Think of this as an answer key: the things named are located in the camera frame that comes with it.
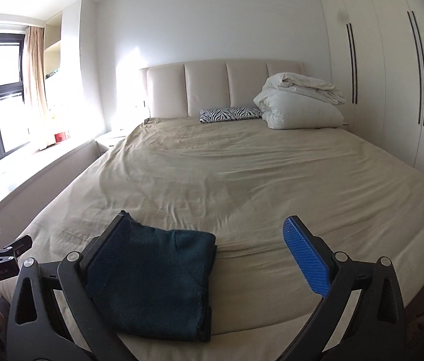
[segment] headboard panel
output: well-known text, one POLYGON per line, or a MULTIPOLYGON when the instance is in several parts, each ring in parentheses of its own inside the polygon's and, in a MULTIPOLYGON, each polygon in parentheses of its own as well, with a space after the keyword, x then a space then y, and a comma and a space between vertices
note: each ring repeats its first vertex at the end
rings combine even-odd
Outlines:
POLYGON ((306 74, 304 64, 285 60, 204 60, 140 69, 151 117, 198 117, 200 110, 253 107, 268 77, 306 74))

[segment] double bed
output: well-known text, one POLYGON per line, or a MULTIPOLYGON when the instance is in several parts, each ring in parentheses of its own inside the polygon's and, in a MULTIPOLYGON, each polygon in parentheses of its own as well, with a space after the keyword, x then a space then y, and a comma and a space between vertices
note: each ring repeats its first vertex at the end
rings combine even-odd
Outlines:
MULTIPOLYGON (((271 130, 261 119, 199 123, 204 108, 253 106, 266 78, 278 72, 306 73, 297 62, 264 60, 141 70, 151 118, 36 217, 24 231, 33 247, 21 262, 81 251, 120 210, 142 224, 215 234, 211 341, 121 335, 140 360, 276 359, 320 299, 282 239, 282 223, 293 214, 333 251, 354 260, 391 258, 407 305, 424 286, 424 174, 340 128, 271 130)), ((8 300, 14 283, 0 284, 8 300)), ((86 347, 62 307, 72 336, 86 347)))

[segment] blue gripper pad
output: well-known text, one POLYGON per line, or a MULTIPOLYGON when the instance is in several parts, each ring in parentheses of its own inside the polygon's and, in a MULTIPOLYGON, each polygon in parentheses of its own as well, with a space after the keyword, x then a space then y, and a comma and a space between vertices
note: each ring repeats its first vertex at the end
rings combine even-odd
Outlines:
POLYGON ((314 236, 296 215, 284 221, 282 231, 285 244, 289 247, 310 288, 325 298, 331 288, 329 267, 312 244, 314 236))

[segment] window sill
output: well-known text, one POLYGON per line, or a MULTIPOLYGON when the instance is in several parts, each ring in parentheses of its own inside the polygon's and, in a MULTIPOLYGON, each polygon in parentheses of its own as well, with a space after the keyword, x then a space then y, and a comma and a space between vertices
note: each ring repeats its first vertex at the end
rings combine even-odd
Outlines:
POLYGON ((0 160, 0 202, 25 182, 47 171, 54 162, 65 158, 93 140, 70 138, 41 151, 26 145, 0 160))

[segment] curtain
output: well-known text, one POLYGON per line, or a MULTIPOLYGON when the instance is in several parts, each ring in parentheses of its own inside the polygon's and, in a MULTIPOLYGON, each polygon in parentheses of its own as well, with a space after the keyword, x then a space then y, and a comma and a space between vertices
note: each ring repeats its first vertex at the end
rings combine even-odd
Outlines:
POLYGON ((28 129, 32 144, 40 150, 55 144, 45 98, 43 37, 43 28, 29 27, 23 46, 23 96, 28 110, 28 129))

